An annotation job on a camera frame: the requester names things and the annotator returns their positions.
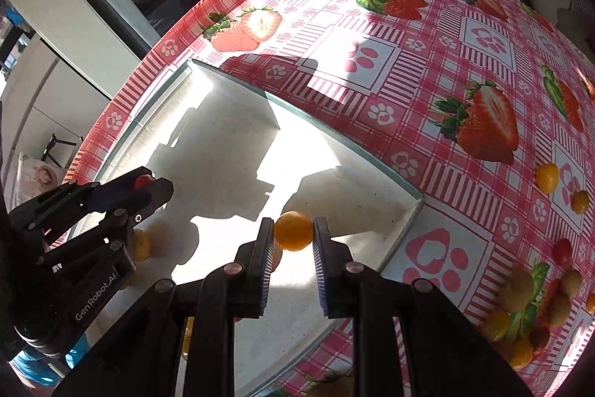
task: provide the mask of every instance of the pink checkered tablecloth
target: pink checkered tablecloth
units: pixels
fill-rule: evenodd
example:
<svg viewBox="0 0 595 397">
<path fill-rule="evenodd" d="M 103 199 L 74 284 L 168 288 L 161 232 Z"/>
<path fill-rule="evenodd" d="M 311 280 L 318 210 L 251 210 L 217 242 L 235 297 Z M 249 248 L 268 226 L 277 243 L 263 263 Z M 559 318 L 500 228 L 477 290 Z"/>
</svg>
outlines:
<svg viewBox="0 0 595 397">
<path fill-rule="evenodd" d="M 584 83 L 595 68 L 548 21 L 517 0 L 202 0 L 133 72 L 67 178 L 93 180 L 188 58 L 284 98 L 419 187 L 424 214 L 387 271 L 431 279 L 475 324 L 514 262 L 549 265 L 544 288 L 558 278 L 552 244 L 569 238 L 584 283 L 546 351 L 519 372 L 536 395 L 560 386 L 595 327 L 584 304 L 595 292 L 593 205 L 570 209 L 575 190 L 594 194 L 595 106 Z M 560 181 L 546 196 L 533 171 L 551 161 Z M 307 374 L 348 367 L 352 336 L 346 321 L 268 389 L 303 395 Z"/>
</svg>

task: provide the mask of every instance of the cherry tomato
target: cherry tomato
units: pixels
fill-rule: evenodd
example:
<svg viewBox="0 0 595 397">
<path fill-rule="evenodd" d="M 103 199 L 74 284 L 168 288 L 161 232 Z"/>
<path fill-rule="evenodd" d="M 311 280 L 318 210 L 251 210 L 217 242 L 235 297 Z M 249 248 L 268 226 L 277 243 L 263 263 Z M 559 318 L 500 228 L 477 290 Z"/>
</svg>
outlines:
<svg viewBox="0 0 595 397">
<path fill-rule="evenodd" d="M 572 244 L 570 241 L 566 238 L 560 239 L 560 241 L 554 244 L 551 256 L 558 266 L 564 266 L 567 264 L 572 257 Z"/>
<path fill-rule="evenodd" d="M 149 174 L 139 175 L 136 178 L 135 183 L 132 184 L 132 190 L 140 190 L 143 187 L 145 187 L 147 184 L 150 184 L 151 182 L 153 182 L 154 180 L 155 180 L 155 177 L 152 177 Z"/>
<path fill-rule="evenodd" d="M 539 356 L 550 341 L 550 329 L 548 327 L 533 328 L 529 333 L 529 341 L 533 347 L 533 357 Z"/>
</svg>

